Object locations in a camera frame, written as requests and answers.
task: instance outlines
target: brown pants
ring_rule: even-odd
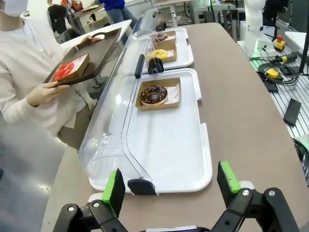
[[[58,133],[58,138],[70,147],[73,147],[79,151],[93,111],[94,107],[93,110],[90,110],[86,105],[84,109],[77,113],[74,128],[62,127]]]

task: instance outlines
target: transparent dome lid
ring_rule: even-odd
[[[105,186],[112,170],[119,168],[125,183],[151,177],[130,153],[126,142],[126,118],[136,92],[135,69],[145,54],[151,34],[159,22],[158,10],[145,12],[129,40],[101,95],[79,151],[80,162],[89,178]]]

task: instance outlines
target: person's left hand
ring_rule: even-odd
[[[92,38],[91,35],[87,35],[85,38],[83,38],[83,40],[81,41],[81,44],[84,43],[84,42],[88,42],[88,41],[95,43],[99,40],[102,40],[102,39],[99,38],[99,37]]]

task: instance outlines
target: hand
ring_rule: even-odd
[[[99,40],[102,40],[102,39],[99,38],[99,37],[92,38],[91,35],[87,35],[85,38],[83,38],[83,40],[81,41],[81,44],[84,43],[84,42],[88,42],[88,41],[95,43]]]
[[[53,87],[57,83],[58,82],[51,82],[35,87],[34,90],[26,96],[28,104],[32,107],[38,107],[41,104],[49,104],[56,99],[61,92],[70,88],[70,86],[65,85]]]

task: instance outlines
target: person in blue shirt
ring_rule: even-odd
[[[133,14],[125,7],[125,0],[98,0],[100,4],[104,4],[104,8],[107,12],[107,15],[111,19],[111,23],[120,23],[125,20],[132,20],[130,27],[133,29],[137,23],[137,19]],[[122,42],[124,45],[128,40],[126,34],[122,37]]]

